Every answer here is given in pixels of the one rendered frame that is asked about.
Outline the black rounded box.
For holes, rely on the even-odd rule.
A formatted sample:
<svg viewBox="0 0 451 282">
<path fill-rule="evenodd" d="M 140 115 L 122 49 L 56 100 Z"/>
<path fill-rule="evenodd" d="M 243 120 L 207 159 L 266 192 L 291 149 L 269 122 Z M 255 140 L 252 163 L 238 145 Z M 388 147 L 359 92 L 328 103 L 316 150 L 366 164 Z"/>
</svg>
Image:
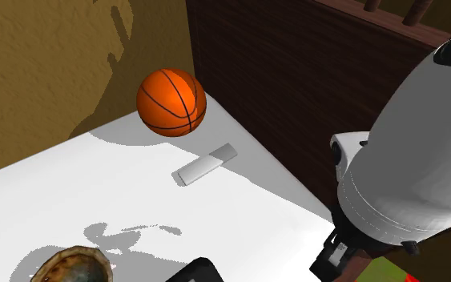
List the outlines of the black rounded box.
<svg viewBox="0 0 451 282">
<path fill-rule="evenodd" d="M 224 282 L 215 265 L 205 257 L 194 259 L 166 282 Z"/>
</svg>

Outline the white flat remote control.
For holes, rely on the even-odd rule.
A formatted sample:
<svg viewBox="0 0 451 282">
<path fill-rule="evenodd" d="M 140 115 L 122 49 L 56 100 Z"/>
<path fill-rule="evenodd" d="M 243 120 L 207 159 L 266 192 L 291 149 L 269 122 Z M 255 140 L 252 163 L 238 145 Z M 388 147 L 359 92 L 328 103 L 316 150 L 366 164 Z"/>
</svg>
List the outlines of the white flat remote control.
<svg viewBox="0 0 451 282">
<path fill-rule="evenodd" d="M 230 143 L 226 143 L 209 154 L 200 156 L 184 165 L 175 171 L 174 175 L 184 186 L 188 186 L 237 155 L 236 149 Z"/>
</svg>

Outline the white table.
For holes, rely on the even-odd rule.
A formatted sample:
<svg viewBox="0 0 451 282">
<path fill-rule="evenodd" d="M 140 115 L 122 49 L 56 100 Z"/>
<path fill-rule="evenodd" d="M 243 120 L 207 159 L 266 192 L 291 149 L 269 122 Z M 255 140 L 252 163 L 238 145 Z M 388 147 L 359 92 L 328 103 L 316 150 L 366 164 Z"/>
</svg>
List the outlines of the white table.
<svg viewBox="0 0 451 282">
<path fill-rule="evenodd" d="M 175 171 L 238 155 L 184 186 Z M 100 249 L 115 282 L 166 282 L 198 257 L 224 282 L 319 282 L 328 209 L 214 99 L 191 134 L 135 113 L 0 169 L 0 282 L 30 282 L 56 252 Z"/>
</svg>

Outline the orange basketball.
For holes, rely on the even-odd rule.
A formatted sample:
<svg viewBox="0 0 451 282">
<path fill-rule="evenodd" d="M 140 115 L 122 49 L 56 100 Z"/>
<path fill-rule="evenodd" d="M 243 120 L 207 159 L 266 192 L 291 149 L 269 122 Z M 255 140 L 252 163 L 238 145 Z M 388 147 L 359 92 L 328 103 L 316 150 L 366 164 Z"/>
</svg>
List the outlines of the orange basketball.
<svg viewBox="0 0 451 282">
<path fill-rule="evenodd" d="M 193 75 L 176 68 L 163 68 L 143 80 L 136 106 L 139 117 L 151 131 L 165 137 L 180 137 L 202 123 L 207 99 Z"/>
</svg>

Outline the brown rough bowl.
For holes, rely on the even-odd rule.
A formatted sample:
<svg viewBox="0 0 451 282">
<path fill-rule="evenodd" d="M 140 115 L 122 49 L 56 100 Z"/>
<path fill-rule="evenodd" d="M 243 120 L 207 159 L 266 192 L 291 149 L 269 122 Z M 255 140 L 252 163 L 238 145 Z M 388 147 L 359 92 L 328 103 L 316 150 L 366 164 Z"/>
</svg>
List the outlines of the brown rough bowl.
<svg viewBox="0 0 451 282">
<path fill-rule="evenodd" d="M 55 253 L 30 282 L 113 282 L 113 272 L 99 249 L 74 246 Z"/>
</svg>

